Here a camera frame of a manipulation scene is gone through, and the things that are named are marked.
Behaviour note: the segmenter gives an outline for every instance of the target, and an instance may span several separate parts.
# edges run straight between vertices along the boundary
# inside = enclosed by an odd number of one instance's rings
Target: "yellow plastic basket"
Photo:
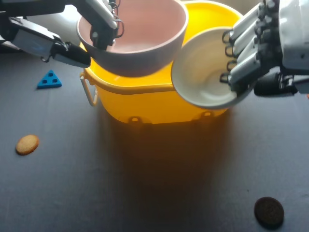
[[[206,29],[231,27],[242,16],[236,10],[213,1],[187,1],[184,4],[189,11],[184,43]],[[172,63],[149,76],[127,78],[114,75],[92,61],[81,74],[81,80],[89,102],[95,105],[97,99],[92,100],[85,79],[96,86],[95,97],[99,95],[105,109],[124,123],[186,122],[204,116],[219,116],[226,111],[200,109],[183,100],[173,88],[171,66]]]

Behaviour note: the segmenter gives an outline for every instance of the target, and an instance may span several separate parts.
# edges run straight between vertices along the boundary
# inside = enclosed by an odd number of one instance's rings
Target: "cookie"
[[[38,146],[39,146],[40,140],[35,135],[27,135],[23,138],[21,138],[17,145],[16,145],[16,151],[19,155],[25,156],[30,153],[32,153]]]
[[[271,230],[279,228],[284,219],[283,206],[272,197],[262,197],[257,200],[254,214],[260,225]]]

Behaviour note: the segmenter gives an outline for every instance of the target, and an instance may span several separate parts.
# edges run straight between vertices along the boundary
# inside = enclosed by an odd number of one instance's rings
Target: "gray table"
[[[53,69],[58,89],[35,90]],[[307,232],[309,101],[251,95],[215,121],[132,127],[89,106],[81,69],[0,56],[1,232],[255,232],[277,198]],[[41,144],[25,157],[16,142]]]

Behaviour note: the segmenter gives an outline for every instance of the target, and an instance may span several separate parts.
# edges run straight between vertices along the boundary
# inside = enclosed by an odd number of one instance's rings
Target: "blue triangle block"
[[[62,86],[61,81],[58,79],[53,70],[49,71],[45,77],[38,83],[37,89],[42,88],[59,88]]]

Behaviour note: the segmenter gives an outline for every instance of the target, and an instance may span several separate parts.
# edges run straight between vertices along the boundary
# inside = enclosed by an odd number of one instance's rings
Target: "basket handle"
[[[98,90],[97,90],[97,88],[95,87],[95,95],[92,98],[91,93],[90,93],[89,88],[88,88],[88,85],[87,85],[87,82],[86,82],[86,80],[84,78],[84,73],[83,72],[80,74],[80,79],[81,79],[82,85],[84,87],[85,94],[86,94],[86,96],[88,98],[89,104],[91,106],[96,106],[97,103],[98,103]]]

